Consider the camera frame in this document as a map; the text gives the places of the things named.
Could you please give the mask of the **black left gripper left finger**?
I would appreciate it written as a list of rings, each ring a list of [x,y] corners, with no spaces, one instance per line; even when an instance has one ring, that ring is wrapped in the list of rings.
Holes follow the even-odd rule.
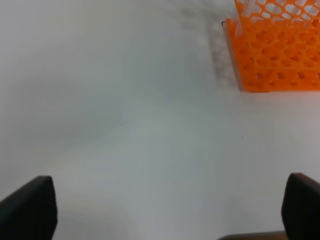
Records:
[[[53,178],[37,176],[0,201],[2,240],[51,240],[58,224]]]

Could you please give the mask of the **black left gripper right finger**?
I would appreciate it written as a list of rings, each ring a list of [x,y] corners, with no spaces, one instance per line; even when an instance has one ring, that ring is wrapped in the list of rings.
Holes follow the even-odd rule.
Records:
[[[289,240],[320,239],[320,183],[303,173],[288,177],[281,217]]]

